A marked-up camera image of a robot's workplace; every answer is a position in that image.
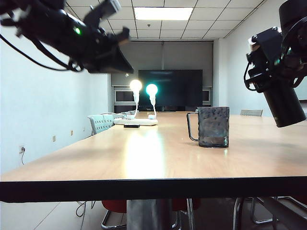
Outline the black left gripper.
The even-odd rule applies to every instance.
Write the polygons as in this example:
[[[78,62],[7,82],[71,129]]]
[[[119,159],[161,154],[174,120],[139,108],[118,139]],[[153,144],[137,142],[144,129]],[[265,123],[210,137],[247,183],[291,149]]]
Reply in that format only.
[[[130,29],[123,27],[118,34],[102,33],[84,25],[73,27],[71,59],[89,73],[134,73],[134,68],[119,46],[130,41]]]

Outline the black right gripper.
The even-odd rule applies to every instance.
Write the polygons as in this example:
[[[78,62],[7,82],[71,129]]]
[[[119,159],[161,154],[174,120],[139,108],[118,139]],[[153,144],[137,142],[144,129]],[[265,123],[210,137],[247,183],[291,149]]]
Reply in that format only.
[[[282,62],[281,46],[252,46],[249,52],[248,90],[265,92],[272,81],[284,81],[290,88],[296,88],[303,80],[302,71],[286,71]]]

